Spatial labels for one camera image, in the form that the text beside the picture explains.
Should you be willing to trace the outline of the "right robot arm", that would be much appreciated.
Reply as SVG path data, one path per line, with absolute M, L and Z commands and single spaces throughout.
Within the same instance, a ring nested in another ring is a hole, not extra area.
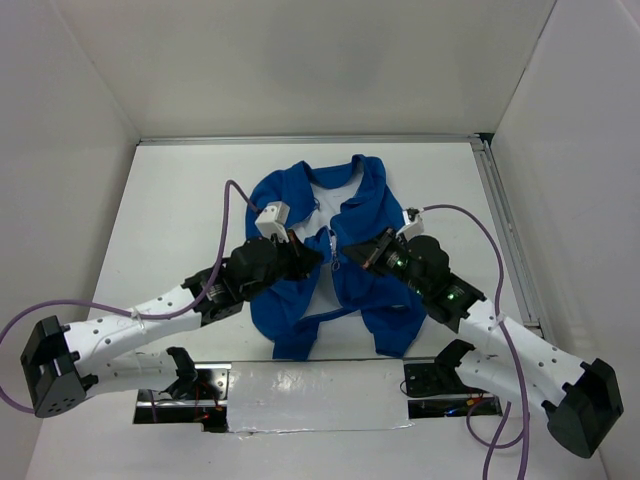
M 466 385 L 539 411 L 551 436 L 581 458 L 595 453 L 623 414 L 612 366 L 569 354 L 497 313 L 480 290 L 451 271 L 435 238 L 403 242 L 388 228 L 343 252 L 372 275 L 400 280 L 432 319 L 455 334 L 438 356 L 436 379 L 444 390 Z

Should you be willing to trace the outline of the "blue zip jacket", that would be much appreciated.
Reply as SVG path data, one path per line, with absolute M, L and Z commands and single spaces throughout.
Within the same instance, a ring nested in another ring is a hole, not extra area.
M 403 357 L 426 317 L 419 297 L 393 277 L 365 272 L 343 253 L 404 224 L 382 160 L 355 155 L 324 168 L 300 161 L 267 175 L 250 199 L 258 208 L 286 204 L 286 228 L 323 256 L 309 278 L 281 280 L 250 303 L 253 324 L 273 343 L 273 358 L 307 360 L 320 324 L 351 313 L 361 315 L 378 354 Z

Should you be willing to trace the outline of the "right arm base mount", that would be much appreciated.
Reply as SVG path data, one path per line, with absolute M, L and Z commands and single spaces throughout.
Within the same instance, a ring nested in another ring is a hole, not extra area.
M 455 368 L 474 347 L 454 340 L 433 360 L 404 364 L 400 391 L 407 397 L 411 420 L 493 416 L 502 413 L 493 395 L 462 383 Z

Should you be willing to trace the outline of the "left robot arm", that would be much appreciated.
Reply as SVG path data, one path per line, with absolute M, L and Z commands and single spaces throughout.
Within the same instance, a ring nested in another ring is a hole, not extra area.
M 278 281 L 309 278 L 322 260 L 299 240 L 254 237 L 232 251 L 213 282 L 201 271 L 123 316 L 39 321 L 20 358 L 35 416 L 50 418 L 97 395 L 128 390 L 189 397 L 198 372 L 188 352 L 143 353 L 141 347 L 235 315 Z

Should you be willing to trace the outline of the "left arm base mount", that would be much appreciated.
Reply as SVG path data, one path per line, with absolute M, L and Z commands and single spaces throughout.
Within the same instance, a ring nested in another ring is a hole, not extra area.
M 197 363 L 182 347 L 167 353 L 177 361 L 177 379 L 165 390 L 139 390 L 133 423 L 193 423 L 204 432 L 227 433 L 231 364 Z

